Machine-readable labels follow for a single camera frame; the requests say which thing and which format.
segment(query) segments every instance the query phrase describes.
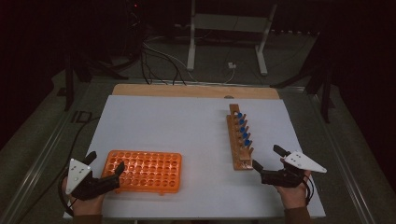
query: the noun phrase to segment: wooden test tube rack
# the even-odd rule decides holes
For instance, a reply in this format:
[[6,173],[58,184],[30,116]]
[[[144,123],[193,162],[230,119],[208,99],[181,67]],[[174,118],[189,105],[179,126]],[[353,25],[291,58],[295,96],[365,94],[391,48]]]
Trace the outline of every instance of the wooden test tube rack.
[[227,124],[233,155],[233,168],[235,170],[252,170],[251,153],[254,148],[250,147],[252,141],[249,140],[250,133],[248,133],[246,114],[241,114],[239,105],[230,105],[230,113],[227,115]]

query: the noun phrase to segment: blue test tube cap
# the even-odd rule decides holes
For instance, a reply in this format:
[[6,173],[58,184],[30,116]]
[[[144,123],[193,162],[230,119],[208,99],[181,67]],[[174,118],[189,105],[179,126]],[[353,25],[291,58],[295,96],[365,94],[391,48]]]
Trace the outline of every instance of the blue test tube cap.
[[250,144],[250,140],[245,140],[245,147],[247,147]]

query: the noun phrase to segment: white table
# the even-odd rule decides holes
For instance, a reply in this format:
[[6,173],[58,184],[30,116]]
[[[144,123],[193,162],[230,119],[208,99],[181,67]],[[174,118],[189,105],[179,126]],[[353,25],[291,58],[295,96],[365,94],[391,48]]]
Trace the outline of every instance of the white table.
[[[112,149],[178,152],[183,162],[178,193],[109,192],[104,217],[283,217],[274,187],[261,184],[256,171],[233,169],[225,119],[229,104],[239,104],[241,112],[247,114],[255,147],[252,157],[265,169],[282,168],[273,145],[301,151],[282,100],[109,96],[89,148],[98,154],[92,163],[96,177]],[[312,217],[325,216],[317,194],[308,210]]]

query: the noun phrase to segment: test tube rack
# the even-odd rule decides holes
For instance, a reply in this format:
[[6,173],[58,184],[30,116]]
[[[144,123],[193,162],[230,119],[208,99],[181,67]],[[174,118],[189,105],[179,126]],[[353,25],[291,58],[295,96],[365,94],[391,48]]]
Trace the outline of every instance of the test tube rack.
[[251,147],[249,140],[248,120],[246,114],[239,111],[239,105],[230,105],[230,115],[227,115],[228,133],[230,135],[231,152],[233,155],[233,168],[235,170],[252,170]]
[[174,152],[111,150],[108,153],[102,177],[113,175],[123,161],[120,175],[122,191],[177,193],[180,186],[181,155]]

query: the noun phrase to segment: hand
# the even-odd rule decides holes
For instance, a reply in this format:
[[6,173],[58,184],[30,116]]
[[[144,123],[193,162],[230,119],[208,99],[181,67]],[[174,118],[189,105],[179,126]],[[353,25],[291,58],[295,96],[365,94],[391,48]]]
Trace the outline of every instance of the hand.
[[[311,175],[311,171],[304,171],[304,174],[307,176],[304,178],[304,181],[306,182],[308,181],[308,177]],[[279,186],[275,186],[275,188],[280,194],[280,198],[285,209],[306,207],[306,187],[303,183],[296,188],[283,188]]]
[[[67,185],[67,177],[62,183],[62,189],[65,191]],[[84,215],[102,215],[102,204],[105,198],[105,194],[99,195],[94,199],[89,199],[86,201],[76,200],[71,194],[68,195],[70,202],[73,204],[73,212],[75,216]]]

